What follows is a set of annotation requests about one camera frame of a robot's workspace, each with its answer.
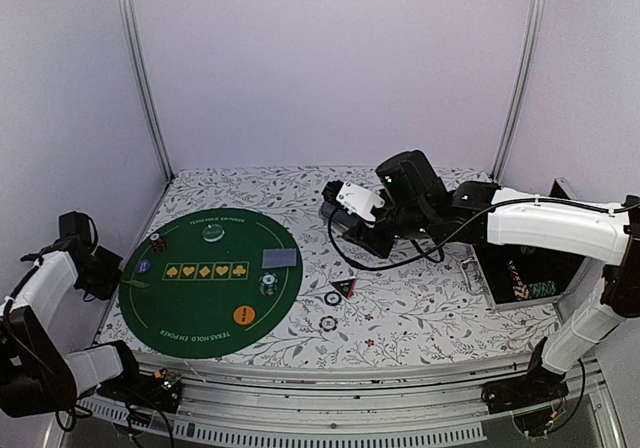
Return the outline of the purple small blind button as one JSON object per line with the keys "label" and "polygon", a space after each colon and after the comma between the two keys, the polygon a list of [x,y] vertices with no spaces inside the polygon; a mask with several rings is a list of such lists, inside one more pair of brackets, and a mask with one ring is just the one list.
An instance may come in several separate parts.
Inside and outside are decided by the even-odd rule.
{"label": "purple small blind button", "polygon": [[136,264],[135,272],[137,274],[148,273],[152,268],[152,264],[149,260],[141,260]]}

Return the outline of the red black chip stack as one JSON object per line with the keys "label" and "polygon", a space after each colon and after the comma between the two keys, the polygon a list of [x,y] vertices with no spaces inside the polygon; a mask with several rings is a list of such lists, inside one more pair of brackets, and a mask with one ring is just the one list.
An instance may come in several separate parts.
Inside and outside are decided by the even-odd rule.
{"label": "red black chip stack", "polygon": [[166,250],[166,243],[160,233],[153,233],[149,236],[149,243],[155,253],[161,253]]}

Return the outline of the clear dealer button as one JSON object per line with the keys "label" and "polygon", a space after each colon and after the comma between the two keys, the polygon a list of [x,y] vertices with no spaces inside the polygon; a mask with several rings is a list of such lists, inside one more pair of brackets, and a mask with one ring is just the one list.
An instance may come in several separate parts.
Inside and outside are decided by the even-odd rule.
{"label": "clear dealer button", "polygon": [[205,242],[214,243],[221,240],[225,235],[224,228],[219,224],[208,224],[202,231],[202,238]]}

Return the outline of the black white poker chip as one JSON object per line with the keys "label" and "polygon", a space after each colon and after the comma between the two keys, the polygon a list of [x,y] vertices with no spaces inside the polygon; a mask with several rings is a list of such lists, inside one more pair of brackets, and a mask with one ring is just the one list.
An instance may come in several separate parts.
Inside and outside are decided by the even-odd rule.
{"label": "black white poker chip", "polygon": [[330,292],[324,295],[324,302],[328,306],[338,306],[341,303],[342,297],[337,292]]}

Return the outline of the dealt blue card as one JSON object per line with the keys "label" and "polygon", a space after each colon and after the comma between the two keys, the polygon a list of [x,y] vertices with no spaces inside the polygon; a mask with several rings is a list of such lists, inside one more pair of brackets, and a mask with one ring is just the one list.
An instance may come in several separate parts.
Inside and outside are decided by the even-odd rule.
{"label": "dealt blue card", "polygon": [[148,283],[138,281],[138,280],[123,280],[122,284],[135,289],[146,289],[149,287]]}
{"label": "dealt blue card", "polygon": [[262,252],[263,269],[296,267],[298,255],[296,248],[269,248]]}

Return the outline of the orange big blind button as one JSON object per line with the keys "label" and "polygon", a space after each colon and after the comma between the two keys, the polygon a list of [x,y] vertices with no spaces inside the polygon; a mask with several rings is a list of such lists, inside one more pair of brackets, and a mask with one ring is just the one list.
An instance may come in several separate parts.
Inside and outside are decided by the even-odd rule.
{"label": "orange big blind button", "polygon": [[233,320],[239,326],[249,326],[256,319],[256,311],[249,305],[238,307],[233,313]]}

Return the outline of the green white chip stack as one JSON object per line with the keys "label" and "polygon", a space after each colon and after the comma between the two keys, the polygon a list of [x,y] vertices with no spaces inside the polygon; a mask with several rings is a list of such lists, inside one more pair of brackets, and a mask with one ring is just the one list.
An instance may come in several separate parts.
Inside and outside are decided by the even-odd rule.
{"label": "green white chip stack", "polygon": [[276,293],[278,277],[274,273],[265,273],[260,277],[259,291],[262,295],[272,296]]}

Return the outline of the blue playing card deck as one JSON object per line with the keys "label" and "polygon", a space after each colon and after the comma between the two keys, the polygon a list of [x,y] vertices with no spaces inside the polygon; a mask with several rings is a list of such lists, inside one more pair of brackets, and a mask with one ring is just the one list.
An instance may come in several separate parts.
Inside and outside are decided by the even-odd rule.
{"label": "blue playing card deck", "polygon": [[332,219],[332,226],[339,232],[343,233],[357,226],[360,218],[356,215],[348,214],[344,209],[339,208],[334,212],[336,207],[330,203],[323,203],[319,213],[326,220]]}

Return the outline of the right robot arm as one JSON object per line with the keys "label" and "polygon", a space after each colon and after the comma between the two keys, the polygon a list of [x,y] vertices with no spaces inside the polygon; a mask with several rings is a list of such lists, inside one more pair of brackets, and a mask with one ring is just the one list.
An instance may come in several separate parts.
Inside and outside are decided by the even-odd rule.
{"label": "right robot arm", "polygon": [[494,299],[547,300],[569,291],[588,260],[603,266],[602,283],[570,319],[534,348],[523,375],[483,386],[493,413],[548,402],[567,394],[569,369],[623,321],[639,314],[639,200],[588,203],[563,191],[527,194],[492,182],[448,189],[418,150],[376,168],[381,189],[331,182],[323,195],[350,219],[344,239],[386,258],[404,239],[470,245]]}

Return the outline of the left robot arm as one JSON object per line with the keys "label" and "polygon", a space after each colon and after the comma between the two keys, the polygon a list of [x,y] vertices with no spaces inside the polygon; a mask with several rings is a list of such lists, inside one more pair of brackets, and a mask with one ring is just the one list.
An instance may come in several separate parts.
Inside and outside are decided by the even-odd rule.
{"label": "left robot arm", "polygon": [[81,290],[108,300],[122,261],[98,244],[93,219],[60,215],[59,237],[23,256],[31,267],[1,305],[1,409],[12,418],[67,411],[81,395],[110,384],[128,402],[148,394],[148,380],[123,341],[67,349],[50,328],[64,296]]}

